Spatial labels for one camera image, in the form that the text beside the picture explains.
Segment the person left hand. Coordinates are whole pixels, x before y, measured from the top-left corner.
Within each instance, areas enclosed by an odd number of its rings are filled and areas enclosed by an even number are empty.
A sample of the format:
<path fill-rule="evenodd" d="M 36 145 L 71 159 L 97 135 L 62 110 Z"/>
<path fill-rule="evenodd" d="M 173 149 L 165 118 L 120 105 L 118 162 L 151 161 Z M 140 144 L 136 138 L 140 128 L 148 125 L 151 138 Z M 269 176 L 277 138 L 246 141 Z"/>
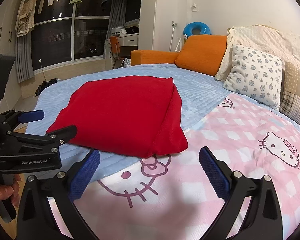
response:
<path fill-rule="evenodd" d="M 10 199 L 14 207 L 19 207 L 19 182 L 21 182 L 21 177 L 15 174 L 12 186 L 0 185 L 0 201 Z"/>

